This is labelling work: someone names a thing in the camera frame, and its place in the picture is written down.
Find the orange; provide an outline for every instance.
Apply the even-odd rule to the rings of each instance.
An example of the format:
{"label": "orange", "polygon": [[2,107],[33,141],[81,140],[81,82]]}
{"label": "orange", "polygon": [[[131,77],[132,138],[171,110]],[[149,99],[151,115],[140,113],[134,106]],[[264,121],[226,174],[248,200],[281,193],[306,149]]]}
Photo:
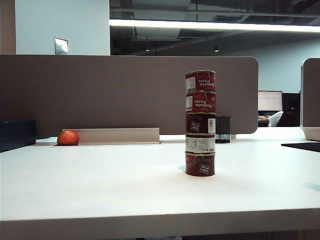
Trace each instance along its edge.
{"label": "orange", "polygon": [[57,139],[58,146],[74,146],[79,143],[79,135],[73,130],[63,130]]}

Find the wall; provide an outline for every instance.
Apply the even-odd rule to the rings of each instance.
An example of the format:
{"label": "wall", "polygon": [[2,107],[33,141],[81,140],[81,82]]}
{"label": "wall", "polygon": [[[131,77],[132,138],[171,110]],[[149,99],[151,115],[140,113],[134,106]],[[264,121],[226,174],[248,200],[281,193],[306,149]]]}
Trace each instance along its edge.
{"label": "wall", "polygon": [[15,0],[0,0],[0,54],[16,53]]}
{"label": "wall", "polygon": [[301,65],[307,58],[320,58],[320,40],[297,41],[213,56],[255,57],[259,63],[259,90],[298,93]]}
{"label": "wall", "polygon": [[16,54],[110,55],[109,0],[15,0]]}

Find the red can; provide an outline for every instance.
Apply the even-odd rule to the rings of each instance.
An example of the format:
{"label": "red can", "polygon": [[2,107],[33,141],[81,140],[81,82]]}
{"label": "red can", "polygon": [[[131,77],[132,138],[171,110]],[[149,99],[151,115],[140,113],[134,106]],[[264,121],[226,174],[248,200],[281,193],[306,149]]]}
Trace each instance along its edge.
{"label": "red can", "polygon": [[216,91],[216,72],[211,70],[191,71],[185,75],[185,92]]}
{"label": "red can", "polygon": [[185,152],[185,173],[198,177],[214,175],[215,155],[215,152],[210,154],[195,154]]}
{"label": "red can", "polygon": [[185,151],[194,154],[215,152],[215,135],[185,135]]}
{"label": "red can", "polygon": [[216,133],[216,114],[209,112],[187,112],[186,134],[207,135]]}
{"label": "red can", "polygon": [[216,93],[214,91],[190,92],[185,98],[186,112],[216,112]]}

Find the light switch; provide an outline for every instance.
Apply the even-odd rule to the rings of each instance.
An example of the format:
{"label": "light switch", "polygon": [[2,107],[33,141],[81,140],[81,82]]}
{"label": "light switch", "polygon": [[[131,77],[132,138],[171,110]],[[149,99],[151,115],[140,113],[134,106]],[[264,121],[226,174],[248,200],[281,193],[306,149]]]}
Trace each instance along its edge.
{"label": "light switch", "polygon": [[68,55],[68,40],[54,38],[55,55]]}

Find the white label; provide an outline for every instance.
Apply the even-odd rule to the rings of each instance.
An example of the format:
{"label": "white label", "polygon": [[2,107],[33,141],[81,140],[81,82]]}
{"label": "white label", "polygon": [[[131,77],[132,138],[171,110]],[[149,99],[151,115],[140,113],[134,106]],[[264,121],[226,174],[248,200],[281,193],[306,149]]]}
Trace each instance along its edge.
{"label": "white label", "polygon": [[187,152],[201,154],[213,153],[215,151],[215,138],[214,137],[186,137],[185,150]]}
{"label": "white label", "polygon": [[203,174],[208,174],[209,173],[209,169],[210,169],[209,165],[201,164],[199,172],[203,173]]}
{"label": "white label", "polygon": [[193,102],[193,96],[187,96],[185,98],[185,110],[186,111],[192,111],[192,102]]}
{"label": "white label", "polygon": [[216,133],[216,119],[208,118],[208,133],[215,134]]}
{"label": "white label", "polygon": [[199,128],[200,128],[200,123],[192,121],[191,122],[191,126],[190,129],[196,132],[199,132]]}
{"label": "white label", "polygon": [[194,76],[187,78],[185,80],[186,93],[194,92],[195,90],[196,90],[196,78]]}

